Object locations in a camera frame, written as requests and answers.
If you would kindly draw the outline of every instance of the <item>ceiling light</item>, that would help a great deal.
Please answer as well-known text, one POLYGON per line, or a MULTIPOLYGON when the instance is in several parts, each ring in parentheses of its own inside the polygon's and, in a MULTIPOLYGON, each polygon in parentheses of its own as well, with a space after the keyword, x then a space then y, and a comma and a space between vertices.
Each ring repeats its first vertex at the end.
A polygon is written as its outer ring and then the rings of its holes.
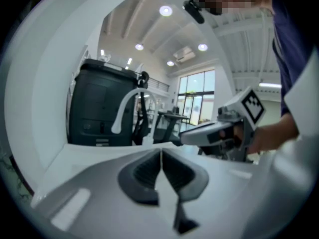
POLYGON ((168 16, 172 15, 173 10, 171 7, 165 5, 165 6, 162 6, 161 8, 159 8, 159 12, 162 16, 168 17, 168 16))
POLYGON ((135 48, 136 48, 137 50, 143 50, 143 49, 144 49, 143 45, 141 45, 141 44, 135 45, 135 48))
POLYGON ((259 83, 259 87, 265 87, 265 88, 276 88, 281 89, 281 84, 274 84, 274 83, 259 83))
POLYGON ((198 46, 198 49, 200 50, 200 51, 206 51, 207 49, 208 49, 208 47, 207 47, 207 45, 206 44, 200 44, 199 46, 198 46))

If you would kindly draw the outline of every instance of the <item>person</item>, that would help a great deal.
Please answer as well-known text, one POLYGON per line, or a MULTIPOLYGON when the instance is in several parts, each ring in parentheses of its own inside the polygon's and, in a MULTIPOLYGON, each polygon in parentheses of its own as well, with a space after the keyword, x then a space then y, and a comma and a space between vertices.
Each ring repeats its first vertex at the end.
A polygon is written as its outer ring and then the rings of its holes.
MULTIPOLYGON (((314 49, 318 47, 317 24, 310 20, 317 15, 317 0, 194 0, 212 14, 237 12, 259 7, 271 12, 275 38, 273 50, 281 75, 281 120, 272 125, 258 127, 248 153, 277 149, 282 143, 298 136, 293 116, 285 104, 284 96, 294 85, 314 49)), ((235 137, 242 139, 243 130, 235 127, 235 137)))

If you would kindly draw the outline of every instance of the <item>glass door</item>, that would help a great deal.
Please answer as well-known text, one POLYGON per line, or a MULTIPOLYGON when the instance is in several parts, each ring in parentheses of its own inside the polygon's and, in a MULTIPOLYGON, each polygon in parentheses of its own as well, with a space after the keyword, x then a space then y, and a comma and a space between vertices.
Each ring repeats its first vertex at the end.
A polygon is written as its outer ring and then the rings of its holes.
POLYGON ((204 95, 199 124, 211 121, 214 109, 214 95, 204 95))
POLYGON ((192 125, 198 125, 202 99, 202 96, 196 96, 193 99, 193 106, 190 115, 190 124, 192 125))
POLYGON ((188 118, 190 118, 192 104, 193 104, 193 97, 186 97, 183 115, 188 118))
POLYGON ((179 96, 177 100, 177 107, 179 109, 178 114, 183 114, 185 105, 185 96, 179 96))

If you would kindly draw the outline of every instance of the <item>white curved handle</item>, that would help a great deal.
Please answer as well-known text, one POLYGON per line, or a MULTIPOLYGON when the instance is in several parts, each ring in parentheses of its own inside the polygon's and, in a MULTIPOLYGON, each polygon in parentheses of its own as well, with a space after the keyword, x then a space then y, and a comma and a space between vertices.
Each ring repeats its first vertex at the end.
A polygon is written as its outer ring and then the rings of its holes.
POLYGON ((119 134, 122 131, 121 124, 122 124, 122 118, 123 118, 126 104, 128 103, 128 101, 130 100, 131 97, 133 97, 134 95, 136 95, 137 93, 140 93, 140 92, 149 94, 150 97, 152 98, 153 102, 155 103, 155 114, 154 114, 151 133, 150 133, 150 136, 152 138, 154 137, 154 131, 155 131, 156 119, 158 117, 159 106, 156 104, 156 99, 155 99, 153 93, 147 89, 144 89, 144 88, 133 89, 125 95, 125 97, 121 101, 118 113, 117 113, 115 121, 112 125, 112 128, 111 128, 112 133, 119 134))

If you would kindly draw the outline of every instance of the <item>white wall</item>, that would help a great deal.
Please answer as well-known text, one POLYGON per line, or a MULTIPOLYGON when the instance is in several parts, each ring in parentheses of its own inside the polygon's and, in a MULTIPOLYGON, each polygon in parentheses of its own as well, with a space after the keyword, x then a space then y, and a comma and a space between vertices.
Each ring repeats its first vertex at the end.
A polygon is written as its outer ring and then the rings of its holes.
POLYGON ((120 39, 112 35, 102 34, 99 41, 99 50, 105 49, 124 57, 131 57, 144 64, 143 70, 148 72, 151 78, 169 85, 169 78, 163 64, 159 59, 152 55, 147 49, 138 51, 136 43, 127 39, 120 39))
POLYGON ((224 68, 220 64, 215 65, 215 100, 212 120, 217 119, 218 108, 222 107, 234 96, 235 93, 231 88, 231 84, 227 79, 224 68))
POLYGON ((171 111, 173 106, 176 105, 177 102, 177 94, 178 94, 178 87, 179 87, 179 77, 174 77, 170 79, 169 82, 169 97, 167 99, 167 110, 171 111))
POLYGON ((279 102, 261 101, 266 108, 266 113, 259 122, 258 126, 277 123, 281 117, 281 106, 279 102))

